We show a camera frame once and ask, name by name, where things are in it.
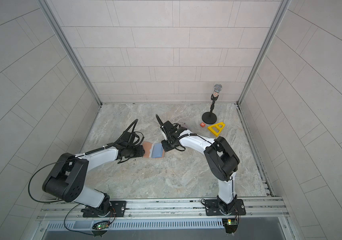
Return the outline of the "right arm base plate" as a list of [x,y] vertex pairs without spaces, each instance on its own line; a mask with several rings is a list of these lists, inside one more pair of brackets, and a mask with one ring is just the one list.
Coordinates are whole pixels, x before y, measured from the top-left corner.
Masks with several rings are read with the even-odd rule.
[[245,216],[246,210],[242,199],[234,199],[226,204],[219,198],[201,199],[207,216]]

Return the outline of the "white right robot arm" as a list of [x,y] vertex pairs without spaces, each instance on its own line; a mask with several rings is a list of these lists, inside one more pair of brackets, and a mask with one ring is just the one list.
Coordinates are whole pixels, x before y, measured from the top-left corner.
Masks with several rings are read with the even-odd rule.
[[203,154],[212,174],[218,179],[218,201],[229,210],[236,203],[235,176],[240,159],[223,137],[206,138],[193,133],[180,124],[162,122],[157,117],[163,136],[162,146],[165,152],[193,149]]

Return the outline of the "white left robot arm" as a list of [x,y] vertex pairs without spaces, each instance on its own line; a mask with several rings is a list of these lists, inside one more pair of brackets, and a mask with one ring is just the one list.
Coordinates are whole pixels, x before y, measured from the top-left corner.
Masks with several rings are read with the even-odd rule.
[[103,164],[123,163],[144,156],[143,134],[125,132],[114,143],[83,154],[60,156],[45,179],[42,190],[67,203],[75,202],[94,209],[107,208],[109,196],[85,185],[87,174]]

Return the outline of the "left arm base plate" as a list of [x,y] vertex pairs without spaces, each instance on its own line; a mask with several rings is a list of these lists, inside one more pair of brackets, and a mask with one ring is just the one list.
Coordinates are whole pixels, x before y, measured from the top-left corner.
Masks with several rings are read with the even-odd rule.
[[84,218],[120,218],[124,216],[126,206],[127,201],[107,201],[101,203],[98,208],[86,206],[81,212]]

